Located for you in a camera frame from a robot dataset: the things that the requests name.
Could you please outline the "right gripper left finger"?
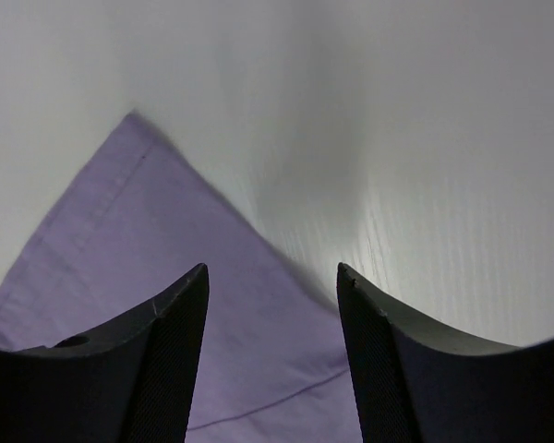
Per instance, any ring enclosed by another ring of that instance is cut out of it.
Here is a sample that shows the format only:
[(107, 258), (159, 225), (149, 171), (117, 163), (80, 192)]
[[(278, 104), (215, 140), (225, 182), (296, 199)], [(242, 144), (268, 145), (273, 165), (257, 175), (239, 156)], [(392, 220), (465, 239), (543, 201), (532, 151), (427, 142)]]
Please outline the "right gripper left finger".
[(198, 264), (54, 347), (0, 350), (0, 442), (182, 442), (209, 301)]

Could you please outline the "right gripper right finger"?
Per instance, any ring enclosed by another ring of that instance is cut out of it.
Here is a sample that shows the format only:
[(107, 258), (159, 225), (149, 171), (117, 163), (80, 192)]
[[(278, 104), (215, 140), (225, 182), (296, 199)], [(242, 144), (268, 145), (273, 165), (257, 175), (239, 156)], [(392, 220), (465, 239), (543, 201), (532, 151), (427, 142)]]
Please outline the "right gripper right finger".
[(554, 338), (482, 339), (346, 264), (336, 292), (366, 442), (554, 442)]

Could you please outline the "purple t-shirt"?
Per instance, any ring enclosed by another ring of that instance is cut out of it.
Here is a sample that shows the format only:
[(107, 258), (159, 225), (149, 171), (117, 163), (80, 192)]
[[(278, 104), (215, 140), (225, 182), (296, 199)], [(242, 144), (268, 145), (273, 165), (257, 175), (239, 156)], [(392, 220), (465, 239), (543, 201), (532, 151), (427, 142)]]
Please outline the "purple t-shirt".
[(163, 136), (128, 115), (0, 286), (0, 349), (54, 345), (195, 265), (210, 299), (189, 442), (357, 442), (339, 318)]

